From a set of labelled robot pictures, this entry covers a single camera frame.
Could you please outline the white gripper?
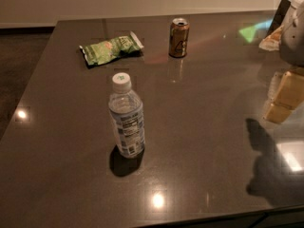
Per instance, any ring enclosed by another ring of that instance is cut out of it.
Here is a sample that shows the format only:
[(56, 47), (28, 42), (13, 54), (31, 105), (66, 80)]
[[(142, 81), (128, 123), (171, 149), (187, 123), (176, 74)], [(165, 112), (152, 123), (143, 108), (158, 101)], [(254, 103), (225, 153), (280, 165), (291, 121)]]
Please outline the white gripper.
[(266, 36), (259, 47), (279, 50), (283, 61), (298, 66), (276, 72), (270, 82), (263, 119), (282, 124), (304, 102), (304, 1), (292, 2), (282, 26)]

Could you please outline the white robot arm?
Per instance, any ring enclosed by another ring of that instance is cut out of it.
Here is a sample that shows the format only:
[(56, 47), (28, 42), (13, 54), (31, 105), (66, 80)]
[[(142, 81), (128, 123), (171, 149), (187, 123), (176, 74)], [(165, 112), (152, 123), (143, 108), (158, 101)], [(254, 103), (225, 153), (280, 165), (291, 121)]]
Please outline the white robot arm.
[(263, 112), (264, 120), (282, 124), (304, 102), (304, 0), (281, 0), (259, 47), (278, 51), (291, 66), (274, 74)]

